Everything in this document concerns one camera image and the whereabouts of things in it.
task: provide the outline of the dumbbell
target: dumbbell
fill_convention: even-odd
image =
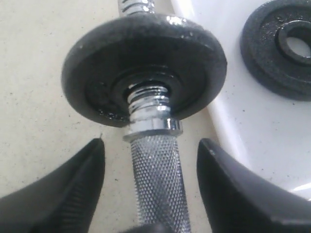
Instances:
[[[176,138],[180,120],[220,92],[225,54],[201,26],[155,14],[153,0],[120,0],[119,6],[123,17],[87,33],[69,51],[62,87],[81,115],[127,127],[139,223],[189,233]]]

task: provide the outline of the weight plate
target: weight plate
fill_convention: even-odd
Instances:
[[[296,54],[287,38],[311,47],[311,1],[275,0],[247,20],[241,53],[250,73],[273,92],[295,100],[311,100],[311,57]]]
[[[77,112],[122,127],[129,123],[130,85],[163,84],[172,116],[183,119],[217,96],[225,75],[225,54],[210,32],[179,17],[135,14],[80,39],[65,59],[62,86]]]

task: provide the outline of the tile floor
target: tile floor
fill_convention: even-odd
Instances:
[[[77,114],[61,90],[62,62],[83,34],[118,17],[117,0],[0,0],[0,197],[41,178],[103,134],[106,175],[90,233],[136,225],[129,145],[122,129]],[[159,12],[172,12],[156,0]],[[201,138],[216,135],[207,110],[185,119],[179,138],[194,233],[210,232],[196,179]]]

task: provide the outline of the cast iron weight plate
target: cast iron weight plate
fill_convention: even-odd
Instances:
[[[311,100],[311,57],[292,51],[288,37],[311,47],[311,0],[275,0],[259,7],[244,26],[243,60],[271,91],[294,100]]]
[[[101,124],[129,123],[128,87],[161,83],[170,91],[172,116],[183,119],[221,90],[226,58],[217,39],[188,20],[135,14],[101,25],[66,57],[62,86],[72,107]]]

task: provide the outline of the speckled floor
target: speckled floor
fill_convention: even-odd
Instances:
[[[0,0],[0,197],[41,178],[94,137],[106,146],[104,187],[90,233],[136,225],[130,150],[123,130],[77,114],[61,90],[60,72],[70,47],[95,26],[118,17],[116,0]],[[156,0],[159,12],[172,12]],[[209,232],[196,179],[203,137],[216,139],[207,110],[185,119],[179,138],[194,233]]]

